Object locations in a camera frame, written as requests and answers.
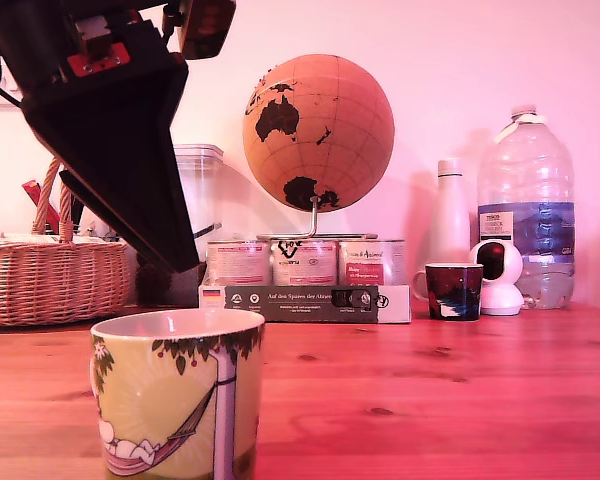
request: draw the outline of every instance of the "basket handle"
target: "basket handle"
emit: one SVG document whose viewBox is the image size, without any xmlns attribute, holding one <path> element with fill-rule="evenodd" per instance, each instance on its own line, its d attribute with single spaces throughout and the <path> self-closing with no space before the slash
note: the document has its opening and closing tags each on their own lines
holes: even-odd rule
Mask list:
<svg viewBox="0 0 600 480">
<path fill-rule="evenodd" d="M 60 170 L 60 159 L 53 157 L 51 165 L 47 170 L 44 183 L 40 189 L 40 200 L 36 211 L 36 219 L 33 222 L 31 233 L 44 235 L 44 227 L 47 222 L 47 210 L 49 209 L 49 196 L 53 182 Z M 63 183 L 60 188 L 60 242 L 70 243 L 73 240 L 73 223 L 71 222 L 71 192 Z"/>
</svg>

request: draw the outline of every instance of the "wicker basket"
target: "wicker basket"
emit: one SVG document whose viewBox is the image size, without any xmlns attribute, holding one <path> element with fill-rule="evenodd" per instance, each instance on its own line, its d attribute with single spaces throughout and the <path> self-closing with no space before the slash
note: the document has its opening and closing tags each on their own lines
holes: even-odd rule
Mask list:
<svg viewBox="0 0 600 480">
<path fill-rule="evenodd" d="M 54 159 L 25 241 L 0 240 L 0 326 L 51 325 L 111 315 L 130 288 L 125 246 L 73 241 L 71 193 L 62 185 L 60 235 L 44 231 L 49 194 L 60 162 Z"/>
</svg>

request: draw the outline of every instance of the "cup handle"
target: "cup handle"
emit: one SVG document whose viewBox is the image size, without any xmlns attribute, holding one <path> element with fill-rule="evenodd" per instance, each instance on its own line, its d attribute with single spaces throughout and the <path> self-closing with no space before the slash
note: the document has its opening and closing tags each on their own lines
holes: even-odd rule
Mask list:
<svg viewBox="0 0 600 480">
<path fill-rule="evenodd" d="M 420 301 L 423 301 L 423 302 L 428 302 L 429 299 L 423 297 L 422 295 L 420 295 L 418 293 L 418 291 L 416 290 L 416 283 L 418 281 L 418 278 L 420 278 L 420 275 L 426 275 L 426 271 L 420 270 L 420 271 L 416 272 L 416 274 L 413 276 L 413 280 L 412 280 L 412 283 L 411 283 L 413 285 L 413 288 L 411 290 L 413 291 L 413 296 L 416 297 L 416 300 L 420 300 Z"/>
</svg>

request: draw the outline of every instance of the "yellow mug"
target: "yellow mug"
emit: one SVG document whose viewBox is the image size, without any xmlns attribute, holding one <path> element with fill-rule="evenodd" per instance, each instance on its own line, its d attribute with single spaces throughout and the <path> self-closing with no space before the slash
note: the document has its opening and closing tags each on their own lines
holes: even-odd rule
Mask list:
<svg viewBox="0 0 600 480">
<path fill-rule="evenodd" d="M 254 477 L 264 317 L 188 309 L 91 329 L 107 478 Z"/>
</svg>

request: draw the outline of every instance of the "plastic water bottle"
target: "plastic water bottle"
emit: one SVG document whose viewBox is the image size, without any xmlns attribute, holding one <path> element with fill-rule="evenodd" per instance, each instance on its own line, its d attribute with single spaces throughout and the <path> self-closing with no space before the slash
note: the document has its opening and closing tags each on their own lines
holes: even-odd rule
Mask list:
<svg viewBox="0 0 600 480">
<path fill-rule="evenodd" d="M 480 240 L 513 240 L 525 308 L 560 308 L 573 294 L 573 166 L 535 105 L 516 107 L 478 174 Z"/>
<path fill-rule="evenodd" d="M 457 158 L 438 162 L 438 196 L 431 219 L 431 262 L 466 263 L 471 249 L 469 206 Z"/>
</svg>

